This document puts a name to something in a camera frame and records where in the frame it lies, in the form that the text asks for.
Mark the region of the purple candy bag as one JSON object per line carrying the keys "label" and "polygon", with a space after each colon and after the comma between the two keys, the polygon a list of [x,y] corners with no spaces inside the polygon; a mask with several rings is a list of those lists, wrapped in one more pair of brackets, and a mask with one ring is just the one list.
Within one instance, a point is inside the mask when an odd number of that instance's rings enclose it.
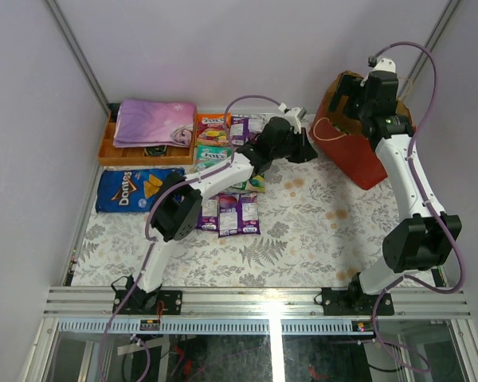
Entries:
{"label": "purple candy bag", "polygon": [[264,130],[266,122],[262,118],[232,116],[229,137],[233,146],[242,146]]}
{"label": "purple candy bag", "polygon": [[257,193],[218,195],[218,236],[260,235]]}
{"label": "purple candy bag", "polygon": [[217,232],[219,229],[219,196],[212,196],[202,202],[196,229]]}

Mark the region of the red paper bag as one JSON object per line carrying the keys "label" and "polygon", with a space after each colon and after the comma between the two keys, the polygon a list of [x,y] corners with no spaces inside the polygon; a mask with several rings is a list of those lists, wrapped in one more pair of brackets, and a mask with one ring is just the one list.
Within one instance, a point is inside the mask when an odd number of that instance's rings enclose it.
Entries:
{"label": "red paper bag", "polygon": [[[345,74],[360,76],[355,72],[345,71],[331,83],[311,125],[310,136],[358,187],[368,190],[387,178],[386,171],[375,153],[377,145],[382,139],[392,138],[397,134],[411,137],[415,127],[409,109],[398,98],[395,115],[373,118],[367,127],[362,127],[359,121],[359,108],[346,105],[347,99],[339,103],[336,112],[330,113],[328,108],[331,97]],[[367,77],[362,77],[362,93],[366,79]],[[349,135],[341,135],[332,126],[333,123],[346,127]]]}

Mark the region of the orange lemon candy bag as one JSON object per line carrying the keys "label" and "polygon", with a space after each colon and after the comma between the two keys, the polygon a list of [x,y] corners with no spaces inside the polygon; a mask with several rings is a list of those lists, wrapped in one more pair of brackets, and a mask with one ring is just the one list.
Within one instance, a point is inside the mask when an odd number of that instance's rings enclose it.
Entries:
{"label": "orange lemon candy bag", "polygon": [[197,138],[198,146],[228,146],[228,128],[231,115],[227,114],[198,114]]}

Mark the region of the teal mint candy bag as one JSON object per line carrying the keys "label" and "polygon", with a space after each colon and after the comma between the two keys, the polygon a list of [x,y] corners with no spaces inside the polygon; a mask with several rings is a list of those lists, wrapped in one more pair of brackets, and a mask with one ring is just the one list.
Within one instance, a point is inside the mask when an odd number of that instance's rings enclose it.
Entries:
{"label": "teal mint candy bag", "polygon": [[206,170],[224,161],[231,153],[232,150],[225,146],[199,146],[196,153],[194,173]]}

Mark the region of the blue chips snack bag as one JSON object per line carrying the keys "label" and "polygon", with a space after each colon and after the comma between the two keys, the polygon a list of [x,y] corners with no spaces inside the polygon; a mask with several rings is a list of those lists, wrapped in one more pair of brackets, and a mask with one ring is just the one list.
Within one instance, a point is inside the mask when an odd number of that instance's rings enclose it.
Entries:
{"label": "blue chips snack bag", "polygon": [[183,168],[105,170],[98,184],[97,213],[149,212],[163,182],[171,173],[184,175]]}

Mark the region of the yellow green candy bag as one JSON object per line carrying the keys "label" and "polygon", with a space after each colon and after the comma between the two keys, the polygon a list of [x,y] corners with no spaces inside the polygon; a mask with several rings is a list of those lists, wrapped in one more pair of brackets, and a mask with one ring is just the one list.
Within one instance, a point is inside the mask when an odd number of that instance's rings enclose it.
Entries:
{"label": "yellow green candy bag", "polygon": [[332,126],[341,134],[341,135],[349,135],[349,131],[346,127],[340,126],[337,123],[333,123]]}

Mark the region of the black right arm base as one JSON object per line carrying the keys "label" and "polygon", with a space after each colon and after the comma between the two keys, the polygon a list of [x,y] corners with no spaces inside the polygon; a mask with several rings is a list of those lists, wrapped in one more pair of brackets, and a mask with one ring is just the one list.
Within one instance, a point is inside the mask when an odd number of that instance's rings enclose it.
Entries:
{"label": "black right arm base", "polygon": [[320,296],[325,316],[371,316],[379,297],[363,292],[359,274],[352,278],[347,289],[324,287]]}

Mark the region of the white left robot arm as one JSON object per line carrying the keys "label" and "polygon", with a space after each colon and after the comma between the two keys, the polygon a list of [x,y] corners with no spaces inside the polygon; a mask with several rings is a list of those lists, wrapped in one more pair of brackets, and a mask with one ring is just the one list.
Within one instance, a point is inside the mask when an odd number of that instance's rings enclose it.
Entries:
{"label": "white left robot arm", "polygon": [[131,304],[141,314],[153,312],[159,303],[156,291],[177,241],[196,228],[204,201],[239,182],[265,173],[272,162],[285,159],[301,164],[317,158],[306,129],[295,128],[286,118],[272,117],[263,131],[238,147],[229,157],[190,175],[172,172],[163,182],[151,206],[144,235],[149,242],[139,271],[128,277]]}

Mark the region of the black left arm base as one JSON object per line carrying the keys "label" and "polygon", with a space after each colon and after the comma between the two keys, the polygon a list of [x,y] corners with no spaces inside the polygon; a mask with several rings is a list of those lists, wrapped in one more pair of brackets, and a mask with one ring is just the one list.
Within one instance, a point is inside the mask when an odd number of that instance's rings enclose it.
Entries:
{"label": "black left arm base", "polygon": [[113,312],[118,314],[181,314],[183,293],[180,290],[164,290],[160,287],[147,293],[135,285],[132,275],[118,278],[112,282],[111,289],[115,293]]}

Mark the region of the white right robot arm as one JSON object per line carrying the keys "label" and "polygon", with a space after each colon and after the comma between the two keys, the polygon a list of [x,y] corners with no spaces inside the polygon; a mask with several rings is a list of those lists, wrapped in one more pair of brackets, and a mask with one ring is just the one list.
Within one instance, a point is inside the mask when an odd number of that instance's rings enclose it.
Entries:
{"label": "white right robot arm", "polygon": [[347,304],[364,314],[375,295],[390,284],[445,263],[462,224],[436,199],[417,156],[412,119],[397,100],[395,72],[374,70],[368,77],[342,74],[329,104],[330,114],[359,122],[362,136],[382,163],[398,206],[398,225],[382,242],[382,258],[354,276]]}

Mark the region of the floral table mat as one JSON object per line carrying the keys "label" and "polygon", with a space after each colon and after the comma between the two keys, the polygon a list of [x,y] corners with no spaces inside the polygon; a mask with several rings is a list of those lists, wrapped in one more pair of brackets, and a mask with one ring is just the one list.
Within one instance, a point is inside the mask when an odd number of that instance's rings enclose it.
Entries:
{"label": "floral table mat", "polygon": [[260,231],[193,231],[177,244],[165,287],[340,287],[381,256],[398,222],[388,181],[360,189],[324,154],[274,162],[265,180]]}

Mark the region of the purple princess cloth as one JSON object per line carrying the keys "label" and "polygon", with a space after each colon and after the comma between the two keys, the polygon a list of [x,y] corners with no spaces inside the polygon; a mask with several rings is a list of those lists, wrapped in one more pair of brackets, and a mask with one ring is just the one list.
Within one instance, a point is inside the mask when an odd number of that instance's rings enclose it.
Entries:
{"label": "purple princess cloth", "polygon": [[194,103],[126,99],[116,117],[115,148],[189,147],[197,108]]}

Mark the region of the orange wooden tray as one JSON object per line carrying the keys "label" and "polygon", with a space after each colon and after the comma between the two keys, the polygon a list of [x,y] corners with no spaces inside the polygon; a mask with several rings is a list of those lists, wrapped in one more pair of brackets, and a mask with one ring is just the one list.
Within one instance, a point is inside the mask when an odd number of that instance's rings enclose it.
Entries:
{"label": "orange wooden tray", "polygon": [[195,132],[192,134],[189,147],[168,146],[167,152],[162,156],[147,156],[143,147],[114,147],[115,130],[116,117],[109,113],[97,155],[101,166],[183,166],[194,162]]}

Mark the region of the aluminium front rail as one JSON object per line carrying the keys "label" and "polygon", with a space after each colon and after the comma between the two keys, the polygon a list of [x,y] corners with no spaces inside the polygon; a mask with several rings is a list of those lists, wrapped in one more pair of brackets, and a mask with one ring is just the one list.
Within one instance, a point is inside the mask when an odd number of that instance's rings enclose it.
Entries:
{"label": "aluminium front rail", "polygon": [[[181,287],[182,318],[311,318],[331,303],[320,298],[319,288]],[[43,311],[45,317],[108,318],[115,294],[105,286],[53,286]],[[438,294],[425,288],[396,287],[382,298],[392,319],[470,319],[472,311],[463,293]]]}

